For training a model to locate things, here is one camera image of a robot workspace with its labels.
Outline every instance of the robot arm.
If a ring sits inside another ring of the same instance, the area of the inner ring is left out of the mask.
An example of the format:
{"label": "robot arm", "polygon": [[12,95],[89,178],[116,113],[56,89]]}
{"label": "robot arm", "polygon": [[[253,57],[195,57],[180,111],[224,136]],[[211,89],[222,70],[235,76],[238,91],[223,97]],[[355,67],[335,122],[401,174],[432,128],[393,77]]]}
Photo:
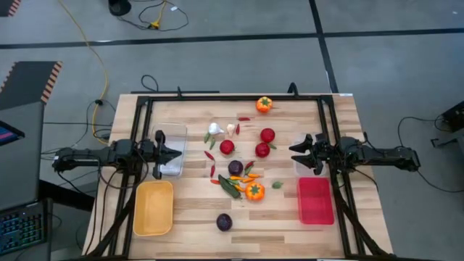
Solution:
{"label": "robot arm", "polygon": [[51,165],[58,173],[65,170],[72,170],[80,166],[113,166],[117,169],[130,168],[137,166],[140,162],[155,162],[153,176],[156,179],[161,178],[159,165],[166,165],[170,160],[182,155],[174,149],[165,146],[166,137],[161,130],[155,133],[155,141],[144,140],[139,143],[130,139],[113,141],[111,146],[103,149],[60,149],[56,154]]}
{"label": "robot arm", "polygon": [[376,149],[364,145],[353,137],[341,137],[339,144],[332,146],[323,134],[316,135],[316,142],[312,143],[312,136],[306,135],[305,140],[289,148],[294,152],[308,155],[297,155],[291,158],[306,167],[314,168],[316,175],[322,171],[323,161],[329,161],[337,167],[352,171],[358,165],[395,166],[400,170],[417,171],[421,164],[417,153],[403,146],[393,149]]}

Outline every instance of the green chili pepper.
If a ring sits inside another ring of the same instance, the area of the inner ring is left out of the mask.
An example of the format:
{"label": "green chili pepper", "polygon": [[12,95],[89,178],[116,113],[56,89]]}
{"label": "green chili pepper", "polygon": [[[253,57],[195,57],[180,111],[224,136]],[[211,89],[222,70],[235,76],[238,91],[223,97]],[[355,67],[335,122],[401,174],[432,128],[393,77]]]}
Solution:
{"label": "green chili pepper", "polygon": [[208,142],[208,140],[210,139],[210,136],[211,136],[211,134],[210,134],[209,132],[206,133],[206,134],[204,135],[204,138],[203,138],[203,139],[204,139],[204,142],[205,142],[205,143]]}
{"label": "green chili pepper", "polygon": [[211,145],[210,145],[210,150],[215,146],[215,143],[216,143],[216,139],[215,139],[215,137],[212,137],[212,139],[211,139]]}
{"label": "green chili pepper", "polygon": [[240,192],[237,191],[237,188],[235,188],[232,184],[229,183],[229,180],[225,179],[221,175],[218,176],[218,179],[220,186],[225,190],[225,192],[231,195],[234,199],[241,198]]}

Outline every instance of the small orange pepper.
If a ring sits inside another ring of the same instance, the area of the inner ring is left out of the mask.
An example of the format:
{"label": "small orange pepper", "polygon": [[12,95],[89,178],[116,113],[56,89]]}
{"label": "small orange pepper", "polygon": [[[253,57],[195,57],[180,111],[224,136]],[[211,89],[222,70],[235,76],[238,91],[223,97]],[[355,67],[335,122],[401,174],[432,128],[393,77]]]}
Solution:
{"label": "small orange pepper", "polygon": [[231,181],[241,181],[243,178],[242,177],[237,177],[237,176],[231,176],[229,179]]}
{"label": "small orange pepper", "polygon": [[245,192],[245,189],[240,187],[240,185],[234,185],[234,187],[240,192]]}
{"label": "small orange pepper", "polygon": [[241,182],[243,183],[249,183],[249,182],[252,182],[254,181],[254,178],[245,178],[244,180],[241,180]]}

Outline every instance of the keyboard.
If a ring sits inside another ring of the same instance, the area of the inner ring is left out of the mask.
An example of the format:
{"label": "keyboard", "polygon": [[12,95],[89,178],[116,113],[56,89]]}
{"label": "keyboard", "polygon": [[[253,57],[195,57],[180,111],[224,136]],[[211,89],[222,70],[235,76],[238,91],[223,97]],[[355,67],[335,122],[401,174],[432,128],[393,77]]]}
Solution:
{"label": "keyboard", "polygon": [[0,255],[46,241],[46,203],[37,202],[0,212]]}

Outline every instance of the red container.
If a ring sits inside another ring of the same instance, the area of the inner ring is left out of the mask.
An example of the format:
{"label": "red container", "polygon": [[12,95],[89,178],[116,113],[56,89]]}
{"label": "red container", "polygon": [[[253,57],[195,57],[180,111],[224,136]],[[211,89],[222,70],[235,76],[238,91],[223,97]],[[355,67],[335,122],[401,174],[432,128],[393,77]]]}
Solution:
{"label": "red container", "polygon": [[331,190],[327,178],[300,178],[297,191],[299,220],[303,224],[334,224]]}

